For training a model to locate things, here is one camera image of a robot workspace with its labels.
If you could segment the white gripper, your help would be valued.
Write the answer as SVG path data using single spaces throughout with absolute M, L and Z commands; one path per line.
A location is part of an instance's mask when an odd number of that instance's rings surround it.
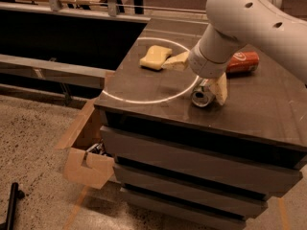
M 184 71 L 189 67 L 195 74 L 208 82 L 211 102 L 224 105 L 227 98 L 225 68 L 231 57 L 231 43 L 227 40 L 208 41 L 200 39 L 190 52 L 186 51 L 169 57 L 163 69 Z

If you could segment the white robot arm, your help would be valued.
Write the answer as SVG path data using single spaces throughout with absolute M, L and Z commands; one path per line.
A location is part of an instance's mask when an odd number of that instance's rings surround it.
M 282 0 L 207 0 L 208 26 L 186 54 L 171 57 L 164 69 L 191 68 L 201 78 L 193 91 L 197 106 L 227 98 L 225 71 L 232 56 L 250 44 L 307 83 L 307 22 L 280 10 Z

